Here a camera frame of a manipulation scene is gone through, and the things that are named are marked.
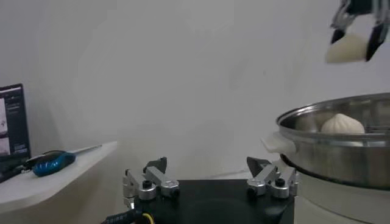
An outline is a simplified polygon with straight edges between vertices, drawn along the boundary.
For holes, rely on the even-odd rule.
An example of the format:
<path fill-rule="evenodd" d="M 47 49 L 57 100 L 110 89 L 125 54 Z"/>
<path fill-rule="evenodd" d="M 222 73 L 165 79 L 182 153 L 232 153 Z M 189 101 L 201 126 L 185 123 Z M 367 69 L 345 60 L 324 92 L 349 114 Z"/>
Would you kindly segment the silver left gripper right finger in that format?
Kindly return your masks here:
<path fill-rule="evenodd" d="M 280 170 L 266 159 L 247 157 L 246 162 L 252 174 L 247 180 L 247 194 L 258 198 L 270 193 L 274 198 L 295 197 L 298 190 L 298 173 L 293 167 Z"/>

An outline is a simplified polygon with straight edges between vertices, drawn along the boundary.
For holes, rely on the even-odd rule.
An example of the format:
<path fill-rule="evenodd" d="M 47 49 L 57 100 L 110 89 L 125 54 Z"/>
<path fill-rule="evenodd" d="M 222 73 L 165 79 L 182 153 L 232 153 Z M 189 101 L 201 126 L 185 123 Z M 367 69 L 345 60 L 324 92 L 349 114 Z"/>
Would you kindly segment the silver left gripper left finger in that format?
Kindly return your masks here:
<path fill-rule="evenodd" d="M 133 207 L 135 200 L 152 201 L 157 195 L 176 199 L 180 195 L 178 180 L 166 175 L 167 157 L 149 161 L 141 172 L 126 169 L 122 178 L 123 203 Z"/>

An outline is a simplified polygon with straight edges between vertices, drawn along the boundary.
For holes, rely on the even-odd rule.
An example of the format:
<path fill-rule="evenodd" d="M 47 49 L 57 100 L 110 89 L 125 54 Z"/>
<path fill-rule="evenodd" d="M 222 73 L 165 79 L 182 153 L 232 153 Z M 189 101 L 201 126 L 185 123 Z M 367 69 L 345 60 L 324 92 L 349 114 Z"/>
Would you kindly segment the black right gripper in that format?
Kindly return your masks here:
<path fill-rule="evenodd" d="M 389 32 L 389 0 L 341 0 L 330 27 L 334 29 L 331 44 L 340 40 L 353 23 L 355 15 L 374 16 L 372 29 L 366 48 L 365 61 L 370 61 L 378 48 L 385 42 Z"/>

